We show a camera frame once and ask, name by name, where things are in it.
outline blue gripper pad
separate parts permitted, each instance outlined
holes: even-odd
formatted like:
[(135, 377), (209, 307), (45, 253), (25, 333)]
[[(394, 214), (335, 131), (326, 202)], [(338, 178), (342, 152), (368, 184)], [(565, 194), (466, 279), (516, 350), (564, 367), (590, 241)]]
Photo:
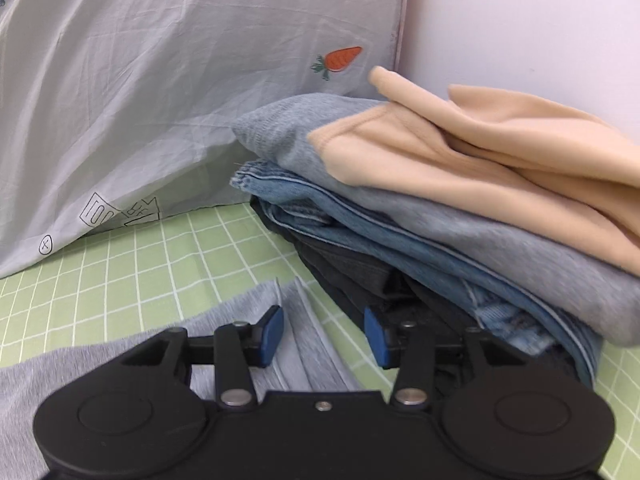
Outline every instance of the blue gripper pad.
[(273, 356), (278, 349), (282, 333), (284, 332), (284, 312), (279, 307), (271, 319), (262, 329), (262, 344), (260, 345), (260, 366), (267, 367), (271, 364)]
[(390, 357), (385, 342), (385, 332), (369, 307), (364, 310), (364, 335), (369, 341), (378, 366), (382, 368), (388, 366)]

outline white wall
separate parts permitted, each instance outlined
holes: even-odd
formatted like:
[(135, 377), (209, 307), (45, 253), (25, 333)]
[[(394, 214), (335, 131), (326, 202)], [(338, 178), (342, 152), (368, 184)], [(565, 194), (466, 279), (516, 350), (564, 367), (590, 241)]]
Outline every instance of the white wall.
[(409, 0), (400, 72), (530, 92), (640, 142), (640, 0)]

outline pile of clothes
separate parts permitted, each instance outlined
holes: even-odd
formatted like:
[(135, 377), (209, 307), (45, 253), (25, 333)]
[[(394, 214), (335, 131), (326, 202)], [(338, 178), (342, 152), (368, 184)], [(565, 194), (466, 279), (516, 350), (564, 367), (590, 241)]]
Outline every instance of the pile of clothes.
[(528, 94), (370, 82), (388, 101), (301, 95), (234, 125), (260, 159), (232, 185), (358, 326), (370, 304), (472, 322), (585, 384), (603, 337), (640, 343), (639, 147)]

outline gray fabric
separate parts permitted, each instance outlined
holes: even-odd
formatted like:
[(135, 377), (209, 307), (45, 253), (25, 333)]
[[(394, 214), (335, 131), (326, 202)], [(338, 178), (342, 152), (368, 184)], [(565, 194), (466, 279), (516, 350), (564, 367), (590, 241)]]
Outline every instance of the gray fabric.
[(420, 236), (458, 250), (607, 340), (640, 344), (640, 279), (572, 248), (443, 204), (331, 177), (306, 142), (312, 130), (380, 102), (327, 94), (296, 96), (240, 117), (234, 133), (249, 150)]
[[(256, 322), (272, 305), (285, 313), (285, 331), (273, 364), (252, 370), (258, 396), (267, 390), (348, 391), (356, 379), (335, 352), (297, 280), (280, 288), (263, 283), (204, 314), (180, 323), (191, 336), (210, 335), (236, 319)], [(158, 330), (118, 341), (65, 348), (0, 369), (0, 480), (34, 480), (46, 466), (31, 433), (37, 406), (53, 391), (107, 362)], [(211, 367), (194, 367), (191, 389), (214, 395)]]

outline folded clothing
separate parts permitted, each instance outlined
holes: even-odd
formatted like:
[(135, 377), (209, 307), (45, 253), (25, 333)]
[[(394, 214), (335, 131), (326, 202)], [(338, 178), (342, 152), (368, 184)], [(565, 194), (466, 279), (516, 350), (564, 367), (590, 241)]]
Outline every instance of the folded clothing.
[[(478, 325), (462, 309), (386, 262), (276, 224), (262, 209), (263, 203), (252, 197), (251, 206), (260, 220), (267, 229), (295, 246), (300, 260), (324, 291), (361, 330), (364, 330), (364, 309), (372, 305), (382, 311), (382, 316), (389, 323), (397, 325), (414, 320), (428, 325), (432, 333), (442, 340), (458, 338), (469, 326)], [(577, 378), (574, 359), (558, 344), (536, 358), (540, 364)], [(442, 378), (436, 374), (437, 381)], [(441, 392), (452, 387), (449, 381), (440, 382), (437, 388)]]
[[(256, 322), (272, 305), (285, 313), (285, 330), (271, 366), (251, 370), (260, 398), (267, 390), (353, 391), (356, 379), (335, 352), (300, 282), (280, 288), (262, 283), (209, 311), (182, 322), (190, 336), (211, 335), (233, 320)], [(0, 480), (40, 478), (46, 465), (33, 439), (38, 405), (53, 391), (149, 338), (158, 330), (104, 344), (64, 348), (9, 368), (0, 368)], [(214, 397), (211, 367), (194, 367), (191, 389)]]
[(376, 67), (392, 102), (311, 132), (329, 174), (526, 229), (640, 275), (640, 147), (584, 112), (507, 90), (447, 102)]
[(640, 344), (640, 279), (571, 247), (441, 203), (330, 176), (309, 132), (381, 104), (328, 94), (296, 96), (245, 114), (234, 133), (246, 147), (446, 250), (453, 248), (541, 300), (574, 314), (607, 340)]
[(530, 355), (560, 343), (574, 358), (580, 380), (593, 383), (600, 337), (477, 262), (265, 160), (245, 164), (231, 184), (262, 199), (263, 210), (276, 224), (383, 260)]

